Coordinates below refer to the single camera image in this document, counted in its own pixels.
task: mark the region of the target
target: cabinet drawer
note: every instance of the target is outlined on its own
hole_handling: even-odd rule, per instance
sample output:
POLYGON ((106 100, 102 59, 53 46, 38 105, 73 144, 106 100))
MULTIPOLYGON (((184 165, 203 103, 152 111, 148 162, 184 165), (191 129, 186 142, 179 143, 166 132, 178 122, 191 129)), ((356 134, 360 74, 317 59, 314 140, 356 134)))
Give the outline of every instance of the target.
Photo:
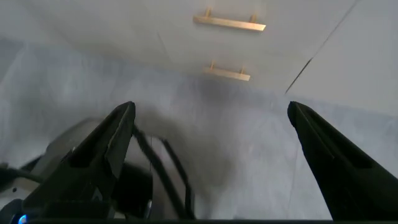
MULTIPOLYGON (((197 41, 197 45, 226 44, 237 51, 260 50, 299 60, 314 56, 353 3, 354 0, 144 1, 161 37, 179 34, 197 41), (255 32, 194 23, 193 16, 204 15, 207 7, 212 16, 225 19, 249 21, 255 14, 257 22, 266 28, 255 32)), ((174 40, 164 41, 179 42, 180 37, 174 35, 174 40)))
POLYGON ((183 73, 198 74, 214 60, 215 68, 250 75, 249 85, 285 91, 307 61, 264 53, 261 49, 239 50, 228 44, 193 40, 183 33, 161 36, 174 67, 183 73))

